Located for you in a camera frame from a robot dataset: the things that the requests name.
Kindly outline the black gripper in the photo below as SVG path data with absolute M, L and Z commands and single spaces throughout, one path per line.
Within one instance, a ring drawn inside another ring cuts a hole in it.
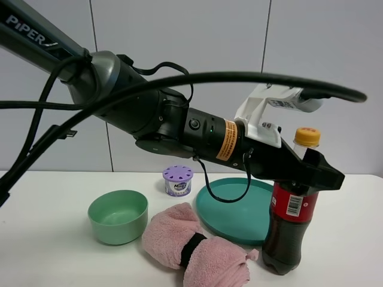
M 287 144 L 275 148 L 245 137 L 244 125 L 215 119 L 215 163 L 249 170 L 257 179 L 293 181 L 307 190 L 339 190 L 345 175 L 322 153 L 307 149 L 299 159 Z

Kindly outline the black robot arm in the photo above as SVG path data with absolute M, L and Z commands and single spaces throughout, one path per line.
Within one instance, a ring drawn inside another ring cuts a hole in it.
M 258 179 L 284 182 L 300 195 L 338 190 L 344 181 L 344 174 L 320 152 L 299 158 L 286 143 L 272 147 L 246 137 L 243 123 L 234 123 L 236 135 L 228 140 L 223 118 L 191 108 L 174 87 L 291 84 L 306 99 L 355 99 L 356 92 L 345 87 L 257 72 L 184 72 L 147 81 L 124 54 L 89 53 L 24 1 L 1 2 L 1 46 L 50 75 L 39 101 L 1 103 L 3 109 L 35 111 L 18 158 L 1 178 L 3 196 L 57 140 L 90 116 L 130 134 L 148 152 L 243 170 Z

